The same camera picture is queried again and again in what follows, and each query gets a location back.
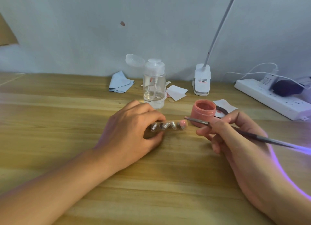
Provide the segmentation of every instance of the white power strip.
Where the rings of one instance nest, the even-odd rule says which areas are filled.
[[[274,109],[291,120],[308,120],[311,116],[311,104],[296,97],[281,97],[270,90],[261,88],[261,82],[254,79],[239,80],[235,88]]]

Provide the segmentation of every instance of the light blue microfiber cloth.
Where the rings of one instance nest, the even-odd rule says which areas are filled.
[[[119,71],[112,75],[109,91],[117,93],[124,93],[134,84],[133,80],[127,79],[122,71]]]

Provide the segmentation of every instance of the pink paint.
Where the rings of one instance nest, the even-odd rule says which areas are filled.
[[[208,122],[212,117],[215,116],[215,113],[216,105],[212,101],[206,99],[199,99],[194,103],[192,107],[191,117]],[[199,124],[197,122],[191,123],[199,128],[204,126],[203,124]]]

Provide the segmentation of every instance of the wood grain surface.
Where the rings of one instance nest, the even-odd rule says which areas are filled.
[[[126,93],[114,93],[105,77],[15,77],[0,73],[0,193],[92,148],[109,116],[142,100],[142,80]],[[177,102],[166,99],[161,112],[168,120],[182,119],[200,97],[190,82],[172,84],[189,91]],[[271,138],[311,147],[310,122],[290,121],[232,84],[212,83],[202,98],[224,98]],[[55,224],[273,224],[246,200],[226,159],[195,130],[166,134],[159,148],[93,189]],[[274,149],[290,178],[311,194],[310,156]]]

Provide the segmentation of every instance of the label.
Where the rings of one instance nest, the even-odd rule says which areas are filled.
[[[207,79],[202,79],[202,78],[198,79],[197,82],[206,83],[206,84],[208,83]]]

